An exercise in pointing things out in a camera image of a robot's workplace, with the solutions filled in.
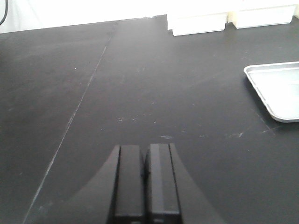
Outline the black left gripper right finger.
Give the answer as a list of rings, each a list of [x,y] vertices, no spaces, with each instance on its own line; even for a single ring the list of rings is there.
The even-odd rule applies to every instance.
[[[146,212],[150,224],[181,224],[170,145],[150,144],[146,155]]]

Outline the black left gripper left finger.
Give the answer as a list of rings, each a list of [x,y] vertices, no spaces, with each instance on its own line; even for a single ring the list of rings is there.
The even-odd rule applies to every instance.
[[[144,223],[143,157],[138,145],[116,145],[112,199],[107,224]]]

